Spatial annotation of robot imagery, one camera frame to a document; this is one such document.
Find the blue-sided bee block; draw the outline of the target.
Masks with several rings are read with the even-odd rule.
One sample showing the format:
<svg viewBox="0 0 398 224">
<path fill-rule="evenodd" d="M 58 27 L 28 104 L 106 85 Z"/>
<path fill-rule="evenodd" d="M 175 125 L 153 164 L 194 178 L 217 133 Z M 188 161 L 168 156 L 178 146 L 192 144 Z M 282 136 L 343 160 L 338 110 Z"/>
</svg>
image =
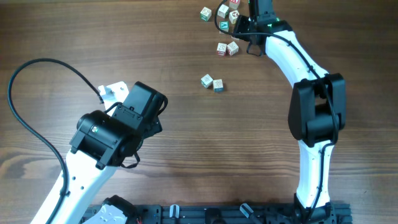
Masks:
<svg viewBox="0 0 398 224">
<path fill-rule="evenodd" d="M 214 92 L 224 91 L 222 79 L 213 80 L 213 90 L 214 90 Z"/>
</svg>

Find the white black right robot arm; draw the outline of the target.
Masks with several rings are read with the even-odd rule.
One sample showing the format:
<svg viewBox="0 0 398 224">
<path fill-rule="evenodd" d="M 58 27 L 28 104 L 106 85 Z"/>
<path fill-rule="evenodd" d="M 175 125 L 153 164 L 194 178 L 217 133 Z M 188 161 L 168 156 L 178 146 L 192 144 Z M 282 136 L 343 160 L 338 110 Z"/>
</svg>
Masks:
<svg viewBox="0 0 398 224">
<path fill-rule="evenodd" d="M 339 73 L 321 68 L 299 44 L 291 26 L 275 15 L 272 1 L 248 2 L 233 37 L 257 45 L 292 86 L 288 125 L 300 149 L 300 178 L 292 221 L 335 223 L 328 176 L 338 133 L 346 122 L 346 83 Z"/>
</svg>

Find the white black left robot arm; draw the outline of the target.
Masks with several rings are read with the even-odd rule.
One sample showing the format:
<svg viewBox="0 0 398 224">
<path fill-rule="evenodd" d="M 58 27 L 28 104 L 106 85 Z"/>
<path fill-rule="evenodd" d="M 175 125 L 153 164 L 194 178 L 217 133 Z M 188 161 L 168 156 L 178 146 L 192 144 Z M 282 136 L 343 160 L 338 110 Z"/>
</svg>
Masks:
<svg viewBox="0 0 398 224">
<path fill-rule="evenodd" d="M 167 97 L 136 82 L 99 86 L 105 109 L 84 114 L 76 125 L 66 156 L 67 175 L 60 174 L 33 223 L 78 223 L 102 186 L 137 157 L 143 141 L 162 131 L 159 115 Z"/>
</svg>

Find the red-edged block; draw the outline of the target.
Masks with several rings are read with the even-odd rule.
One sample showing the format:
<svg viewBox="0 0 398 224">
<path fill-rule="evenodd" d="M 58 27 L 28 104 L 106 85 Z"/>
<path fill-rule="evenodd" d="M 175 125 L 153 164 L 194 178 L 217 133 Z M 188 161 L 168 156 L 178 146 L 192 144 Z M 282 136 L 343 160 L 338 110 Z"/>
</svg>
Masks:
<svg viewBox="0 0 398 224">
<path fill-rule="evenodd" d="M 213 84 L 213 79 L 209 74 L 206 74 L 204 77 L 201 78 L 201 84 L 205 88 L 209 88 Z"/>
</svg>

